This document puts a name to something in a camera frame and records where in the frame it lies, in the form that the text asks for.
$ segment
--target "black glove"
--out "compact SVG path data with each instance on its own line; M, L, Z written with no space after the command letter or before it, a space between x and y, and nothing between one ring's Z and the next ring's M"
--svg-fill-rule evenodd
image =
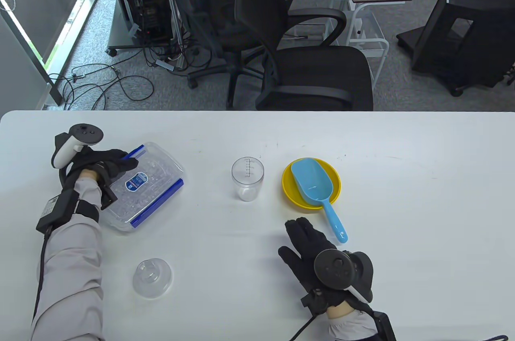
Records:
M66 168L59 170L59 179L63 190L73 189L82 170L95 171L98 174L98 186L101 189L101 209L105 209L117 200L109 186L121 174L133 170L138 166L134 158L124 159L127 152L123 150L92 150L89 146L73 157L73 164L68 173Z
M127 152L123 150L92 150L89 146L85 146L73 158L73 165L66 179L82 170L92 170L106 181L106 185L110 185L118 175L138 166L136 159L123 159L125 156L127 156Z
M306 218L288 220L285 226L291 243L300 257L286 246L281 247L278 254L293 271L302 286L308 293L319 289L329 306L338 306L344 302L351 293L328 288L320 282L314 269L317 255L327 249L336 249L336 246L329 242L322 232L315 230Z

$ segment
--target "chair base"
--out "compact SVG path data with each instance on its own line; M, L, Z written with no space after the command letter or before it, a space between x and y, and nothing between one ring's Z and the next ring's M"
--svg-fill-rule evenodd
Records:
M252 69L250 67L245 66L241 61L241 52L239 53L224 53L224 59L226 60L226 64L213 66L206 69L200 69L193 73L188 73L188 86L191 89L195 89L197 84L197 78L210 76L211 74L219 74L219 73L229 73L229 89L227 91L227 100L226 100L226 109L230 110L233 108L234 102L234 93L236 91L236 84L238 81L238 77L250 76L254 78L263 79L263 73L259 70Z

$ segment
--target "blue label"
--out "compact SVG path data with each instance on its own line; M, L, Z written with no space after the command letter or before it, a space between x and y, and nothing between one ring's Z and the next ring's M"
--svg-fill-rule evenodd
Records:
M148 176L143 172L138 172L132 179L129 179L125 182L125 187L130 192L136 192L138 188L144 185L148 181Z

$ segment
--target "wrist strap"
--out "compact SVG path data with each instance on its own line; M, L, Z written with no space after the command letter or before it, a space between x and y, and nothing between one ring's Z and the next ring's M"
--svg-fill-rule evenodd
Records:
M95 220L95 222L98 223L98 219L100 218L100 215L98 213L98 210L96 207L87 201L79 200L77 203L77 208L75 209L74 214L81 214L84 215L86 218L91 218Z

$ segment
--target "cart wheel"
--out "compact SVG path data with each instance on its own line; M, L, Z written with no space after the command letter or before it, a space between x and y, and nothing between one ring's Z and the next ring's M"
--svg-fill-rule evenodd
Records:
M118 55L118 50L116 49L107 49L105 52L109 54L110 57L116 57Z
M195 89L197 86L198 86L197 80L195 80L194 78L189 78L188 77L188 87L190 89Z
M461 89L451 89L450 90L452 97L460 97L463 94L463 90Z

